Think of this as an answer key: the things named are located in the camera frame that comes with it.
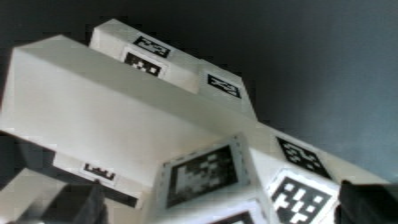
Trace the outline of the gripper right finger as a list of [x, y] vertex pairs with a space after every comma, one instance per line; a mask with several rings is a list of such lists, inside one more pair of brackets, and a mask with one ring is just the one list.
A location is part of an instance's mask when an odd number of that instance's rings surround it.
[[398, 184], [341, 182], [334, 224], [398, 224]]

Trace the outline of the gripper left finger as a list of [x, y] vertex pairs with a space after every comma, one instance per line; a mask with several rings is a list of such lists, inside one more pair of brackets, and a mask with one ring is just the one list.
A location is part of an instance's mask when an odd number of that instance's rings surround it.
[[102, 185], [68, 184], [47, 207], [25, 210], [16, 224], [110, 224]]

